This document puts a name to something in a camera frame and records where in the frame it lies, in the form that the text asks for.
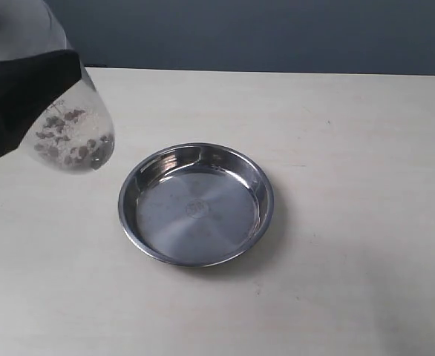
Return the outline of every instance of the table surface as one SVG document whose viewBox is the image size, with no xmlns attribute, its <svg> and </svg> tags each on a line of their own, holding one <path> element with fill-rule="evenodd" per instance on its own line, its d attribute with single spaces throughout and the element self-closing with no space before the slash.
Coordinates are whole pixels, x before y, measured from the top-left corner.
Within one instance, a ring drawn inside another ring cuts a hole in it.
<svg viewBox="0 0 435 356">
<path fill-rule="evenodd" d="M 91 69 L 117 146 L 92 174 L 0 159 L 0 355 L 435 355 L 435 77 Z M 168 266 L 117 195 L 182 142 L 252 157 L 247 254 Z"/>
</svg>

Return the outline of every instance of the stainless steel bowl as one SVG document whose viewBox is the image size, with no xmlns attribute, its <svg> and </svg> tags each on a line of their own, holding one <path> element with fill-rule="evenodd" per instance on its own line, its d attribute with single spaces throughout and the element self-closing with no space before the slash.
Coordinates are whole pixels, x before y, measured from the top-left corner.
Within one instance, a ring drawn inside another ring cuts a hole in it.
<svg viewBox="0 0 435 356">
<path fill-rule="evenodd" d="M 189 143 L 151 155 L 119 196 L 125 233 L 165 263 L 205 267 L 231 260 L 267 230 L 274 198 L 265 173 L 230 148 Z"/>
</svg>

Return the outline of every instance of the embossed logo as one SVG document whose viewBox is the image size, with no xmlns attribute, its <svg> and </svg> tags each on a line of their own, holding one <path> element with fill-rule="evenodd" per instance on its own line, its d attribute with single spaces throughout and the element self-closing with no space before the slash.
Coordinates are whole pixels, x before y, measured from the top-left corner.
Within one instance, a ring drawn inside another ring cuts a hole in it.
<svg viewBox="0 0 435 356">
<path fill-rule="evenodd" d="M 203 200 L 193 200 L 186 206 L 186 213 L 193 219 L 201 219 L 209 214 L 208 203 Z"/>
</svg>

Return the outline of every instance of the wall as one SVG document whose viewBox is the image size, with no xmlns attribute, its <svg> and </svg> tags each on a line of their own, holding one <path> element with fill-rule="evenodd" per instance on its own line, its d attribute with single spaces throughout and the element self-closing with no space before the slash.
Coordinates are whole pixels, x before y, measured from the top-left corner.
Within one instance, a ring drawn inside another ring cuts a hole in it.
<svg viewBox="0 0 435 356">
<path fill-rule="evenodd" d="M 435 74 L 435 0 L 46 0 L 85 63 Z"/>
</svg>

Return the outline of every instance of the bowl rim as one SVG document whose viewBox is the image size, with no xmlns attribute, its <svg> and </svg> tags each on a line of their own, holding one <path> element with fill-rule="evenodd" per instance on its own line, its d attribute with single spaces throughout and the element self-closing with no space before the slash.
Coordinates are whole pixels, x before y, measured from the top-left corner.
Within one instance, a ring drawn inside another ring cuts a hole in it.
<svg viewBox="0 0 435 356">
<path fill-rule="evenodd" d="M 263 219 L 261 225 L 259 228 L 254 232 L 254 234 L 245 242 L 243 243 L 239 248 L 236 248 L 234 251 L 229 252 L 228 254 L 223 255 L 222 257 L 216 259 L 216 260 L 210 260 L 210 261 L 203 261 L 203 262 L 193 262 L 189 263 L 186 261 L 177 260 L 174 258 L 171 258 L 169 256 L 166 256 L 164 254 L 161 254 L 160 252 L 152 249 L 147 244 L 142 242 L 138 237 L 135 236 L 134 232 L 131 230 L 130 225 L 127 222 L 127 219 L 125 218 L 125 209 L 124 209 L 124 199 L 125 199 L 125 192 L 127 190 L 127 187 L 133 182 L 136 173 L 143 167 L 146 167 L 150 162 L 152 162 L 154 159 L 156 159 L 157 156 L 162 154 L 167 154 L 172 151 L 176 151 L 177 149 L 181 148 L 192 148 L 192 147 L 198 147 L 198 146 L 206 146 L 222 151 L 227 151 L 231 154 L 234 154 L 239 159 L 242 159 L 245 161 L 248 165 L 250 165 L 257 173 L 258 176 L 261 178 L 262 183 L 265 186 L 266 193 L 268 196 L 268 202 L 267 202 L 267 210 L 266 214 L 263 217 L 260 217 Z M 264 171 L 248 156 L 242 154 L 241 152 L 238 152 L 232 148 L 222 146 L 222 145 L 216 145 L 212 143 L 204 143 L 204 142 L 190 142 L 190 143 L 183 143 L 179 145 L 173 145 L 167 148 L 164 148 L 160 151 L 155 152 L 154 154 L 151 154 L 150 156 L 146 157 L 144 160 L 142 160 L 138 165 L 136 165 L 131 172 L 128 174 L 128 176 L 125 178 L 124 183 L 122 184 L 122 187 L 120 189 L 119 193 L 119 199 L 118 199 L 118 213 L 119 213 L 119 221 L 120 224 L 127 235 L 128 239 L 136 246 L 139 250 L 141 250 L 143 253 L 147 254 L 148 256 L 159 260 L 164 263 L 168 263 L 170 265 L 175 266 L 182 266 L 182 267 L 210 267 L 210 266 L 216 266 L 220 265 L 221 263 L 228 262 L 230 260 L 235 259 L 236 257 L 241 256 L 244 252 L 248 251 L 253 247 L 257 241 L 259 241 L 262 236 L 265 234 L 266 230 L 268 229 L 270 225 L 270 221 L 272 220 L 272 215 L 274 211 L 274 192 L 272 189 L 272 185 L 269 181 L 269 178 L 264 173 Z"/>
</svg>

